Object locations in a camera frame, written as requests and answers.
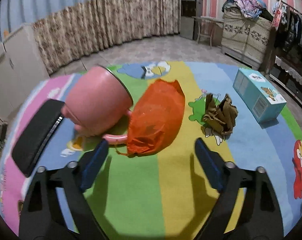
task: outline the red cartoon character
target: red cartoon character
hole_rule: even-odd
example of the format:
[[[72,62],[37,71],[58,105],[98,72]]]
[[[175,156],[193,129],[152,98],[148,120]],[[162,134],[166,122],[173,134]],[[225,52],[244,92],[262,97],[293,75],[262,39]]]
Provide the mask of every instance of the red cartoon character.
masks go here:
[[[302,198],[302,141],[297,140],[294,145],[294,158],[292,159],[295,170],[294,198]]]

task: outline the pile of clothes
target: pile of clothes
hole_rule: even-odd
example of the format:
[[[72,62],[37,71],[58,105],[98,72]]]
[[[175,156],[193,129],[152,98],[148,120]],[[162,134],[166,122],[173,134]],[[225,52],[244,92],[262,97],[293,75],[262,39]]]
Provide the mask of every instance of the pile of clothes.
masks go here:
[[[222,6],[222,12],[227,8],[239,8],[244,17],[256,20],[259,16],[269,21],[273,16],[266,9],[262,0],[226,0]]]

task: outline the crumpled paper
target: crumpled paper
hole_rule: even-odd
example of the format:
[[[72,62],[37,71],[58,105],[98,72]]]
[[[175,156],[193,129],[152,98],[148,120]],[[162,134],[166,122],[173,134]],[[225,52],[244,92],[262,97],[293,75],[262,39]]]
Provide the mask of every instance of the crumpled paper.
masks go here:
[[[213,94],[206,95],[205,114],[202,121],[206,122],[220,135],[230,135],[235,127],[235,118],[238,110],[232,105],[232,100],[228,94],[219,105],[215,105]]]

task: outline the cardboard box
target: cardboard box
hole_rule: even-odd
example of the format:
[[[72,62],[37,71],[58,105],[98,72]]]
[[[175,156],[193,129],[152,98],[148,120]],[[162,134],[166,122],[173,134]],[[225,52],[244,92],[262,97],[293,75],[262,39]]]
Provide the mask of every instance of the cardboard box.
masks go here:
[[[243,99],[258,123],[278,117],[285,99],[258,71],[239,68],[233,88]]]

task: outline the yellow stripe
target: yellow stripe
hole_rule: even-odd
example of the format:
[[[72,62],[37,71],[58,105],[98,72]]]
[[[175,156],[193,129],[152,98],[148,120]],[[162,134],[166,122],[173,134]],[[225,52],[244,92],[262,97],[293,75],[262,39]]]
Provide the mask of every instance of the yellow stripe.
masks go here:
[[[178,136],[169,147],[158,153],[159,183],[166,236],[187,240],[196,236],[218,198],[217,191],[210,187],[194,155],[195,139],[202,137],[209,148],[219,152],[224,160],[234,159],[226,141],[217,146],[214,136],[205,138],[200,124],[188,119],[192,114],[188,102],[201,95],[190,68],[184,62],[168,63],[171,70],[162,79],[179,81],[185,94],[185,111]],[[243,190],[240,190],[227,231],[234,229],[237,223],[243,197]]]

